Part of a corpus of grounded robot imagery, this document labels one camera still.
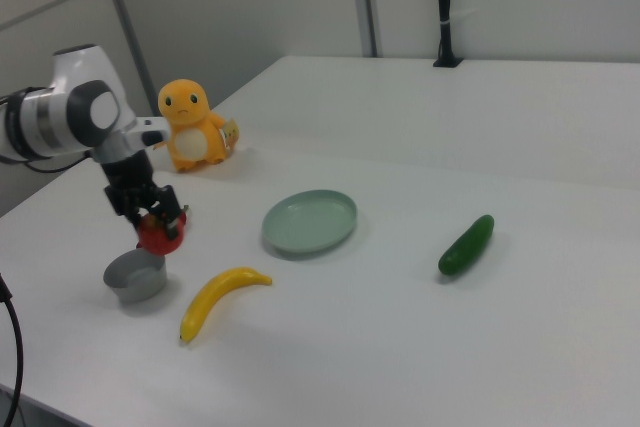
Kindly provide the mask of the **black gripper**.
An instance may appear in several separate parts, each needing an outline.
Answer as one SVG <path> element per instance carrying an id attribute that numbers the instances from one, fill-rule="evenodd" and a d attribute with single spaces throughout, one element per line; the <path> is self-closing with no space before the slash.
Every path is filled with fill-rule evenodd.
<path id="1" fill-rule="evenodd" d="M 108 180 L 105 193 L 118 216 L 124 216 L 131 224 L 136 240 L 136 248 L 142 248 L 140 226 L 141 211 L 163 219 L 167 241 L 182 241 L 181 206 L 173 187 L 158 186 L 154 170 L 145 151 L 117 162 L 102 164 L 101 168 Z"/>

